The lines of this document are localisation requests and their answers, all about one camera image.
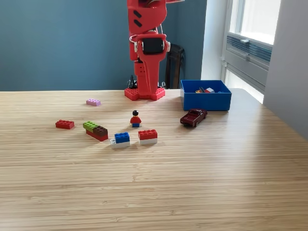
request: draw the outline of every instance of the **lego minifigure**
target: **lego minifigure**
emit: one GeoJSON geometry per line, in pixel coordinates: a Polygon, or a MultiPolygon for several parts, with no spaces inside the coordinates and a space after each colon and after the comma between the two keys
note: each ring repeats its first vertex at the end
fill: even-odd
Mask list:
{"type": "Polygon", "coordinates": [[[132,127],[140,127],[141,119],[138,117],[139,112],[137,110],[133,111],[133,117],[130,119],[130,124],[132,127]]]}

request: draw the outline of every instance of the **red lego baseplate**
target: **red lego baseplate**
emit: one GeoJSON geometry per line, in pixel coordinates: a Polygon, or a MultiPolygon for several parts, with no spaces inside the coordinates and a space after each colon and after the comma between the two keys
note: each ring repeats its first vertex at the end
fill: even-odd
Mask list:
{"type": "Polygon", "coordinates": [[[73,121],[59,120],[56,123],[56,128],[72,129],[75,126],[73,121]]]}
{"type": "Polygon", "coordinates": [[[157,139],[157,132],[155,129],[146,130],[146,131],[138,131],[139,140],[149,140],[149,139],[157,139]]]}
{"type": "Polygon", "coordinates": [[[130,89],[126,88],[124,91],[124,95],[129,98],[130,100],[137,100],[137,99],[151,99],[151,100],[159,100],[163,96],[166,95],[166,91],[164,88],[158,88],[156,93],[153,95],[145,95],[145,96],[140,96],[138,93],[138,89],[130,89]]]}
{"type": "Polygon", "coordinates": [[[86,130],[86,133],[89,135],[89,136],[92,136],[93,138],[99,140],[99,141],[105,141],[106,139],[108,139],[108,134],[107,135],[104,135],[104,136],[98,136],[88,130],[86,130]]]}

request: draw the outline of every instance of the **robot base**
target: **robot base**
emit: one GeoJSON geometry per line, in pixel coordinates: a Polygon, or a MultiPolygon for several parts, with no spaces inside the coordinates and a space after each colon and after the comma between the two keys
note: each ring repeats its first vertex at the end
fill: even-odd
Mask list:
{"type": "Polygon", "coordinates": [[[153,95],[139,95],[138,89],[130,89],[126,88],[124,91],[124,94],[127,98],[131,100],[137,100],[137,99],[151,99],[151,100],[159,100],[163,96],[165,96],[166,91],[164,88],[158,88],[156,93],[153,95]]]}

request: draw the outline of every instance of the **white lego brick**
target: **white lego brick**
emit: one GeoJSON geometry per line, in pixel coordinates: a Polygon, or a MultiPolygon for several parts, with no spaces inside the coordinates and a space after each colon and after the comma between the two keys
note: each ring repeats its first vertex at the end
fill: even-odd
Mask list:
{"type": "Polygon", "coordinates": [[[215,93],[214,90],[211,89],[211,88],[206,89],[205,92],[206,92],[206,93],[215,93]]]}
{"type": "Polygon", "coordinates": [[[148,139],[148,140],[139,140],[140,145],[150,144],[150,143],[157,143],[157,138],[155,139],[148,139]]]}
{"type": "Polygon", "coordinates": [[[130,147],[130,142],[124,142],[124,143],[116,143],[115,139],[110,140],[111,148],[125,148],[130,147]]]}

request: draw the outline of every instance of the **window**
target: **window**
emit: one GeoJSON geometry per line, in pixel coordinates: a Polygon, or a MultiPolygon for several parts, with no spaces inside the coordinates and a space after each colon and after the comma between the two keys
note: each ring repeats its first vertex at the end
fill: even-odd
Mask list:
{"type": "Polygon", "coordinates": [[[281,0],[228,0],[221,79],[262,102],[281,0]]]}
{"type": "Polygon", "coordinates": [[[228,88],[241,88],[251,94],[256,100],[260,103],[263,103],[264,94],[250,86],[244,80],[239,78],[236,74],[232,73],[231,71],[227,70],[226,73],[226,85],[228,88]]]}
{"type": "Polygon", "coordinates": [[[229,31],[274,43],[281,0],[233,0],[229,31]]]}

